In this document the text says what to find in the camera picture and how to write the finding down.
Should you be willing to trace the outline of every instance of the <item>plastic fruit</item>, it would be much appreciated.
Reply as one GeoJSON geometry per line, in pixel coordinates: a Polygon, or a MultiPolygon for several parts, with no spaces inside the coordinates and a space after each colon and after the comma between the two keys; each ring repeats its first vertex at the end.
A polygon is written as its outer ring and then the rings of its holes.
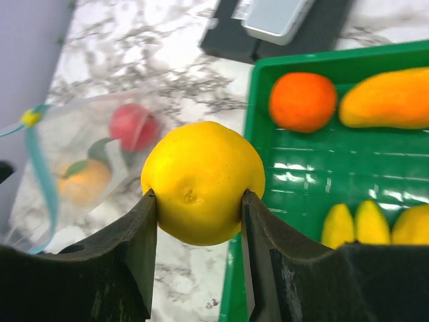
{"type": "Polygon", "coordinates": [[[373,200],[363,201],[356,212],[356,238],[362,244],[391,243],[386,218],[373,200]]]}
{"type": "Polygon", "coordinates": [[[167,134],[146,160],[143,193],[156,195],[160,227],[187,244],[225,242],[240,231],[246,189],[262,197],[263,164],[253,146],[218,123],[201,121],[167,134]]]}
{"type": "MultiPolygon", "coordinates": [[[[112,142],[111,138],[100,139],[92,144],[92,146],[88,149],[88,159],[96,160],[104,165],[106,165],[109,170],[111,170],[111,164],[109,161],[109,157],[107,156],[105,146],[109,142],[112,142]]],[[[125,164],[128,168],[131,168],[134,163],[135,152],[127,152],[122,150],[122,159],[125,161],[125,164]]]]}
{"type": "Polygon", "coordinates": [[[112,174],[101,162],[82,160],[69,166],[58,183],[60,196],[73,205],[90,205],[107,187],[112,174]]]}
{"type": "Polygon", "coordinates": [[[135,152],[155,142],[159,124],[150,111],[136,103],[129,103],[118,107],[113,113],[109,131],[112,139],[121,140],[123,150],[135,152]]]}
{"type": "Polygon", "coordinates": [[[349,127],[429,127],[429,68],[384,72],[353,87],[340,104],[349,127]]]}
{"type": "Polygon", "coordinates": [[[392,229],[392,243],[429,245],[429,205],[405,210],[392,229]]]}
{"type": "Polygon", "coordinates": [[[322,244],[337,249],[355,240],[355,226],[349,208],[344,203],[332,207],[326,216],[322,231],[322,244]]]}
{"type": "Polygon", "coordinates": [[[291,72],[275,82],[269,113],[284,129],[310,133],[328,124],[337,99],[335,86],[325,76],[291,72]]]}

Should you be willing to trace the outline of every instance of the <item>clear plastic bag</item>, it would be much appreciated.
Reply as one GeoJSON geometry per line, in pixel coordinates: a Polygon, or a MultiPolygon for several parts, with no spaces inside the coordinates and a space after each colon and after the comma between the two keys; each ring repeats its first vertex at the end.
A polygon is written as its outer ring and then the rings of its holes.
{"type": "Polygon", "coordinates": [[[30,162],[0,244],[38,253],[59,222],[72,225],[136,177],[167,131],[163,108],[153,86],[38,107],[46,111],[29,117],[38,122],[20,125],[30,162]],[[31,246],[12,238],[17,231],[31,246]]]}

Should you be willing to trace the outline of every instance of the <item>marble countertop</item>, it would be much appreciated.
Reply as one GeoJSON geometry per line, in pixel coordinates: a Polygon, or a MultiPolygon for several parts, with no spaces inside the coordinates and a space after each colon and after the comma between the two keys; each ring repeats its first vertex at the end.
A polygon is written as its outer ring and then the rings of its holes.
{"type": "MultiPolygon", "coordinates": [[[[65,40],[49,102],[126,91],[153,78],[168,90],[174,126],[217,121],[243,133],[251,65],[207,56],[198,43],[217,0],[80,0],[65,40]]],[[[356,0],[337,50],[429,38],[429,0],[356,0]]],[[[136,177],[73,225],[48,250],[98,231],[141,197],[136,177]]],[[[150,321],[213,322],[219,308],[227,244],[198,248],[160,231],[150,321]]]]}

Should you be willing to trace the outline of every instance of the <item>lemon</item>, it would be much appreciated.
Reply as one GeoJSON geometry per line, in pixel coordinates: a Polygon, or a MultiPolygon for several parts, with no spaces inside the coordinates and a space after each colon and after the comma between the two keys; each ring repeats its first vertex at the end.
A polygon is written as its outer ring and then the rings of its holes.
{"type": "Polygon", "coordinates": [[[77,207],[86,207],[104,191],[111,179],[112,174],[103,163],[81,160],[64,171],[58,190],[63,199],[77,207]]]}
{"type": "Polygon", "coordinates": [[[209,246],[240,231],[246,189],[259,198],[265,175],[259,154],[218,123],[183,125],[162,139],[141,173],[143,193],[156,195],[160,228],[187,244],[209,246]]]}
{"type": "Polygon", "coordinates": [[[429,245],[429,205],[405,210],[392,229],[392,243],[429,245]]]}

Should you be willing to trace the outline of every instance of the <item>green tray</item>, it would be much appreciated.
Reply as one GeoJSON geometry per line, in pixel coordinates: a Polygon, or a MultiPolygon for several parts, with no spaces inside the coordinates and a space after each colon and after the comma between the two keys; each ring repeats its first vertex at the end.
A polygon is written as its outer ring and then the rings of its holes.
{"type": "MultiPolygon", "coordinates": [[[[380,72],[429,66],[429,41],[260,60],[252,73],[245,138],[261,156],[263,202],[272,213],[320,241],[331,206],[355,211],[375,199],[392,225],[403,207],[429,203],[429,131],[350,129],[336,114],[312,134],[285,131],[268,113],[274,83],[288,72],[327,76],[341,98],[380,72]]],[[[221,322],[247,321],[241,236],[230,241],[221,322]]]]}

